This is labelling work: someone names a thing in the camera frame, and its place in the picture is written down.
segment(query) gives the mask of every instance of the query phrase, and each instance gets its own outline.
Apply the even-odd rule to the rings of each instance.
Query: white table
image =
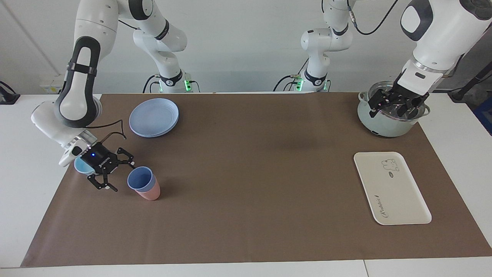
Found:
[[[56,96],[21,96],[0,106],[0,276],[491,276],[492,258],[325,261],[201,265],[81,266],[16,269],[66,169],[62,149],[31,123]],[[420,122],[449,176],[492,245],[492,137],[464,104],[434,94]]]

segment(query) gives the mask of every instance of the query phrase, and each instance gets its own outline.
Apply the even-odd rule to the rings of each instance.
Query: wall socket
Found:
[[[63,80],[45,80],[42,81],[39,86],[47,93],[47,94],[58,94],[62,91],[63,88]]]

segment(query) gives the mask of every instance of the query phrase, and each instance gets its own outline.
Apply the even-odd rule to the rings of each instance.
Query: blue cup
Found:
[[[155,176],[148,167],[135,168],[126,179],[128,186],[136,192],[148,192],[155,185]]]
[[[95,173],[95,170],[86,162],[84,162],[80,158],[80,156],[75,158],[75,161],[73,161],[73,166],[75,167],[76,171],[85,175],[92,175]]]

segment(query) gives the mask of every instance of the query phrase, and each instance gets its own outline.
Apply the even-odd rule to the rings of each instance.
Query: brown table mat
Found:
[[[141,138],[127,123],[150,98],[180,109],[176,127]],[[128,140],[105,145],[135,155],[162,188],[142,199],[129,167],[96,190],[72,166],[23,267],[280,262],[492,256],[417,124],[401,138],[370,134],[356,94],[104,95],[93,124],[125,120]],[[93,130],[99,138],[118,126]],[[354,165],[356,152],[401,153],[432,213],[428,225],[381,226]]]

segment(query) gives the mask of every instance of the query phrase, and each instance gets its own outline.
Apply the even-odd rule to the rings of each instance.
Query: stacked plates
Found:
[[[156,138],[171,131],[179,118],[171,100],[155,98],[138,105],[130,114],[130,129],[144,138]]]

